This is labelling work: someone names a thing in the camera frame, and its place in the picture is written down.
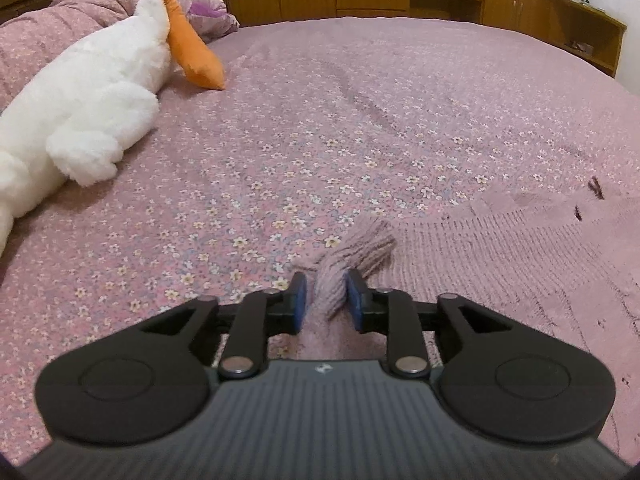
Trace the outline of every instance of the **wooden shelf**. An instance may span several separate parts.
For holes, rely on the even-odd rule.
[[[584,52],[580,52],[579,50],[566,46],[565,44],[559,43],[559,41],[549,41],[549,43],[573,54],[574,56],[581,57],[583,60],[588,61],[591,64],[605,68],[607,71],[613,72],[616,69],[612,64],[606,63],[600,59],[590,56],[589,54],[585,54]]]

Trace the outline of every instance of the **bed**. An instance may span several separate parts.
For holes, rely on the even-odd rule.
[[[444,218],[498,183],[569,194],[596,173],[638,188],[638,98],[515,32],[339,18],[241,28],[211,46],[226,91],[175,73],[115,180],[67,184],[14,228],[0,260],[0,449],[17,463],[47,443],[32,389],[48,361],[202,292],[228,303],[282,288],[361,214]],[[638,352],[635,323],[612,322],[599,341]],[[380,351],[293,348],[280,338],[271,355]],[[640,360],[599,348],[620,388],[602,439],[636,462]]]

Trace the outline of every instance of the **floral pattern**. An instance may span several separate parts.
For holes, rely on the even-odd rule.
[[[595,171],[638,184],[638,100],[519,34],[345,18],[212,47],[226,91],[176,74],[117,179],[68,184],[15,226],[0,289],[0,448],[15,462],[47,442],[33,401],[47,362],[202,292],[286,288],[358,215],[421,218],[497,185],[566,193]]]

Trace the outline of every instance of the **knitted fabric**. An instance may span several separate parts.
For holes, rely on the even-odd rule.
[[[456,292],[593,353],[618,385],[601,438],[631,456],[640,427],[616,420],[640,413],[640,198],[607,188],[604,196],[586,187],[570,198],[486,192],[455,218],[379,224],[388,231],[376,238],[393,237],[397,246],[367,281],[419,301]],[[362,227],[355,231],[361,239]],[[349,237],[344,243],[350,251],[357,245]],[[332,311],[344,297],[344,285],[324,281],[338,278],[337,267],[329,268],[337,254],[322,258],[327,267],[315,286],[322,296],[298,337],[296,358],[380,358],[385,339],[356,334],[343,310],[322,324],[324,298]]]
[[[323,311],[327,319],[335,317],[346,300],[344,277],[349,269],[358,269],[366,278],[389,257],[396,239],[386,220],[367,216],[349,231],[337,249],[326,251],[308,264],[298,264],[311,278],[313,310]]]

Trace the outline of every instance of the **pillow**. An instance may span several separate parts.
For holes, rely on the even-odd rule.
[[[133,14],[139,0],[53,0],[0,25],[0,112],[67,47]]]

